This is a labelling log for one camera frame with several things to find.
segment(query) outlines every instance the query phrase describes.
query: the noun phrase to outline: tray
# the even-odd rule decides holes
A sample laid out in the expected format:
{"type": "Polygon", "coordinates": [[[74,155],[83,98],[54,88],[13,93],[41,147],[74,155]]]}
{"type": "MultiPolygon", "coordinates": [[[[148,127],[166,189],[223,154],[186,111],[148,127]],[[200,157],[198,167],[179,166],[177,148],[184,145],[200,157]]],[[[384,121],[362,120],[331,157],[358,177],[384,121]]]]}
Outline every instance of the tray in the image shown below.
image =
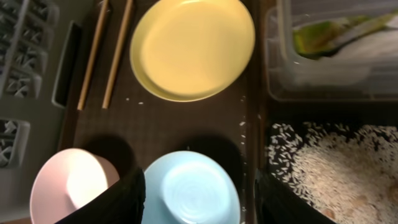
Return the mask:
{"type": "MultiPolygon", "coordinates": [[[[233,143],[235,147],[215,149],[209,153],[221,165],[229,164],[231,158],[240,161],[236,167],[241,169],[230,166],[231,171],[227,172],[240,194],[241,222],[254,223],[252,183],[257,167],[257,160],[254,158],[257,158],[259,151],[257,137],[260,116],[257,106],[261,84],[260,51],[255,48],[248,67],[238,80],[209,99],[193,103],[175,103],[157,98],[141,87],[134,77],[128,51],[135,26],[155,2],[155,0],[134,1],[131,28],[108,110],[101,109],[101,105],[126,1],[110,1],[113,13],[103,34],[86,105],[84,110],[77,111],[78,97],[96,24],[96,17],[88,16],[83,26],[81,47],[73,72],[58,150],[70,147],[85,148],[93,139],[117,136],[133,149],[136,165],[146,169],[157,158],[168,152],[183,149],[182,147],[187,149],[189,143],[200,136],[207,139],[217,136],[218,139],[233,143]]],[[[258,27],[259,2],[245,0],[243,3],[251,12],[255,26],[258,27]]],[[[123,175],[127,169],[126,158],[120,155],[117,146],[109,146],[109,150],[102,154],[113,164],[116,163],[116,168],[123,175]]]]}

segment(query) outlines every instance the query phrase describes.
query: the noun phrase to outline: clear plastic container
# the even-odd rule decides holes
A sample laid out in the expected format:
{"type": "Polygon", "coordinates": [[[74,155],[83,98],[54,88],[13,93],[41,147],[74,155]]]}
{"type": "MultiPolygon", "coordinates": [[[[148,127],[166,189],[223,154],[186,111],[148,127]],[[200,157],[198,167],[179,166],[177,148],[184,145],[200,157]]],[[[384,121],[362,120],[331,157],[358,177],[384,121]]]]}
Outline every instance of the clear plastic container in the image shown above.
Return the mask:
{"type": "Polygon", "coordinates": [[[300,56],[293,43],[296,26],[347,16],[381,16],[395,9],[396,0],[278,0],[280,53],[287,71],[285,88],[298,91],[321,86],[336,91],[398,93],[398,88],[391,88],[391,81],[398,85],[398,57],[311,60],[300,56]]]}
{"type": "Polygon", "coordinates": [[[398,73],[394,68],[374,69],[374,75],[352,85],[297,85],[299,76],[285,66],[279,37],[278,12],[270,9],[265,23],[264,55],[268,92],[278,101],[397,101],[398,73]]]}

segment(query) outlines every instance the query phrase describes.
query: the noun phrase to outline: light blue plate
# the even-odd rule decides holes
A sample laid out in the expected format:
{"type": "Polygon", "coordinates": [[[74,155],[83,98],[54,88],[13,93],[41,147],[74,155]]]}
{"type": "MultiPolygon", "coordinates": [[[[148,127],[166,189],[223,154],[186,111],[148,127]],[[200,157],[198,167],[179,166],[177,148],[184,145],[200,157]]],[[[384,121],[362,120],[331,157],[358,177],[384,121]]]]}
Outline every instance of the light blue plate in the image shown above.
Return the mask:
{"type": "Polygon", "coordinates": [[[145,171],[142,224],[238,224],[239,196],[225,170],[191,151],[162,156],[145,171]]]}

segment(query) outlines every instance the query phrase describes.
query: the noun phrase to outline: chopstick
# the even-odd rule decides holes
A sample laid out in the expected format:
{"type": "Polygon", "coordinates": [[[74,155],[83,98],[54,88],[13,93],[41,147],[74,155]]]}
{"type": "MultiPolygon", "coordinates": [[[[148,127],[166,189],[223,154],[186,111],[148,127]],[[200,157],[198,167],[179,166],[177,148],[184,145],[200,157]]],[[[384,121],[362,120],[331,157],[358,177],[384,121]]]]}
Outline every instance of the chopstick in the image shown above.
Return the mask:
{"type": "Polygon", "coordinates": [[[83,82],[83,87],[81,88],[79,104],[77,106],[78,110],[82,110],[86,103],[88,86],[90,84],[91,75],[93,73],[94,62],[96,58],[96,54],[98,51],[98,46],[100,44],[100,38],[102,34],[102,30],[104,28],[105,14],[108,8],[109,0],[104,0],[103,5],[101,7],[101,11],[99,13],[98,22],[95,28],[95,34],[93,39],[93,45],[91,46],[90,57],[88,59],[88,64],[85,73],[85,79],[83,82]]]}
{"type": "Polygon", "coordinates": [[[116,45],[116,51],[113,56],[111,72],[109,73],[108,83],[106,85],[105,97],[102,104],[103,109],[108,109],[109,102],[111,100],[114,81],[116,79],[116,72],[118,71],[120,56],[122,53],[122,47],[124,44],[124,40],[126,39],[127,27],[129,24],[129,18],[132,10],[132,2],[133,0],[127,0],[126,9],[124,11],[123,20],[119,32],[119,40],[116,45]]]}

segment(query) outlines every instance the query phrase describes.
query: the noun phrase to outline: wooden stick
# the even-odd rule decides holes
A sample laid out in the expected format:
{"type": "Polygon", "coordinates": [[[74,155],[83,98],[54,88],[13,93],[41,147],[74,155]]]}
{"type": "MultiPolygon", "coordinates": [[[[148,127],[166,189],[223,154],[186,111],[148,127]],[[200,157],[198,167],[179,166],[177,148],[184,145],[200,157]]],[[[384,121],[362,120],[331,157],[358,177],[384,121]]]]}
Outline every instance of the wooden stick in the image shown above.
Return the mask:
{"type": "Polygon", "coordinates": [[[132,10],[132,2],[133,0],[127,0],[126,10],[124,11],[123,20],[120,27],[119,40],[116,45],[116,51],[113,56],[111,72],[109,73],[108,83],[106,85],[105,97],[102,103],[103,109],[108,109],[109,102],[111,100],[114,81],[116,79],[116,72],[118,71],[120,56],[122,53],[122,47],[124,44],[124,40],[126,39],[127,27],[129,24],[130,14],[132,10]]]}
{"type": "Polygon", "coordinates": [[[104,28],[105,14],[106,14],[106,10],[108,8],[108,3],[109,3],[109,0],[103,1],[103,5],[102,5],[101,11],[99,13],[97,26],[95,28],[93,45],[91,46],[90,57],[88,59],[88,64],[87,64],[87,68],[86,68],[85,80],[83,82],[83,87],[81,88],[81,92],[80,92],[79,104],[77,106],[78,110],[82,110],[86,103],[88,86],[90,84],[91,75],[93,73],[94,62],[95,62],[96,54],[98,51],[98,46],[100,44],[102,30],[104,28]]]}

